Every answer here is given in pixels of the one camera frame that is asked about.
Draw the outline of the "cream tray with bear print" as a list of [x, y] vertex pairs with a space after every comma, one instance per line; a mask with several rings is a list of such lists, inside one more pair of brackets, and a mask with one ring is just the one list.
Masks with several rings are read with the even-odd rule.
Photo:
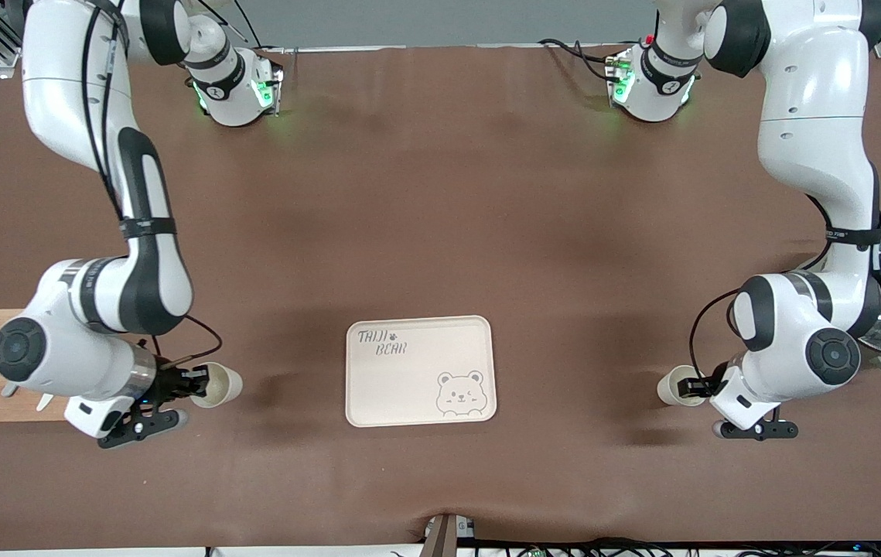
[[357, 428], [490, 420], [497, 384], [480, 315], [356, 322], [346, 333], [344, 411]]

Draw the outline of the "grey metal bracket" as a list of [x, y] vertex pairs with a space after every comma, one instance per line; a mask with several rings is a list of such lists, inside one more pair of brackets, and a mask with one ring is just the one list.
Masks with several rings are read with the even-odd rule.
[[425, 529], [419, 557], [478, 557], [475, 521], [458, 514], [433, 516]]

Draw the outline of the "white IKEA cup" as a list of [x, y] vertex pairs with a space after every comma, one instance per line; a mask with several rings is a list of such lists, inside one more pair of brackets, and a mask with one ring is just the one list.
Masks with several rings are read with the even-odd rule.
[[677, 394], [676, 384], [682, 378], [698, 377], [698, 370], [691, 364], [681, 364], [674, 367], [661, 378], [657, 384], [657, 395], [660, 400], [670, 406], [684, 406], [684, 408], [694, 408], [701, 405], [707, 398], [679, 398]]
[[199, 408], [217, 408], [238, 398], [243, 388], [243, 378], [237, 371], [217, 362], [206, 362], [193, 369], [208, 369], [210, 380], [206, 389], [197, 389], [190, 396]]

